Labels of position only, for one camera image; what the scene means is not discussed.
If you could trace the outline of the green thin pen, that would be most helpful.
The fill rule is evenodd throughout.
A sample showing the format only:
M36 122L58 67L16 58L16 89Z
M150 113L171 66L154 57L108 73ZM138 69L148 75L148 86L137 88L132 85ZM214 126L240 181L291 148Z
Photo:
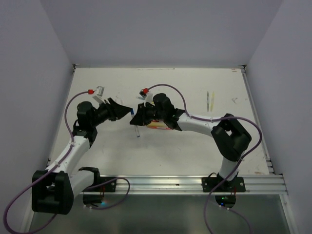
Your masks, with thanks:
M209 112L209 110L210 110L210 96L209 96L209 91L207 91L206 107L207 107L207 112Z

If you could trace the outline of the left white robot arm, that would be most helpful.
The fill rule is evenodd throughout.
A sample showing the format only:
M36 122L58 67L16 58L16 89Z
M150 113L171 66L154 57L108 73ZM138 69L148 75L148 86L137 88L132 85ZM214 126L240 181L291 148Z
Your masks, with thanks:
M94 192L116 182L116 177L103 181L99 169L94 167L81 167L75 175L72 173L82 156L95 142L97 126L107 120L119 120L131 110L132 108L120 105L111 98L101 102L98 108L88 101L77 106L77 120L70 131L69 144L54 163L33 174L34 212L66 215L70 212L75 197L81 192Z

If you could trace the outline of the blue white marker pen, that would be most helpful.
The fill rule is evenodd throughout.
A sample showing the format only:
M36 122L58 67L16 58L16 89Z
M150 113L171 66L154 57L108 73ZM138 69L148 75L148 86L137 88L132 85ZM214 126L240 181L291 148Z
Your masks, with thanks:
M137 137L140 137L140 133L139 133L139 129L138 129L138 126L134 126L134 129L135 129L135 133L136 133L136 136Z

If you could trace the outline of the yellow thin pen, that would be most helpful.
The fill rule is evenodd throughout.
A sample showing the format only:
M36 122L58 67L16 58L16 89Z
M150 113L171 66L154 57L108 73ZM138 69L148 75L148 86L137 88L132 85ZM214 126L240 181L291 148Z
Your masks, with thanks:
M214 100L215 100L215 92L213 91L213 92L212 92L212 95L211 95L211 100L210 100L210 111L211 111L211 112L213 111Z

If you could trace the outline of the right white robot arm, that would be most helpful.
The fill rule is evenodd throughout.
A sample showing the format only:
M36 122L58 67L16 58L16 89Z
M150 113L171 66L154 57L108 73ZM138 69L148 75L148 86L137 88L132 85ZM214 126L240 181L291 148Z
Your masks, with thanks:
M160 120L172 130L191 131L212 137L223 156L217 185L226 192L234 186L238 173L236 166L252 137L238 120L232 118L233 115L226 114L224 117L230 119L204 121L203 117L190 117L186 110L174 107L170 99L160 93L153 97L153 104L145 102L138 105L130 124L147 126L153 120Z

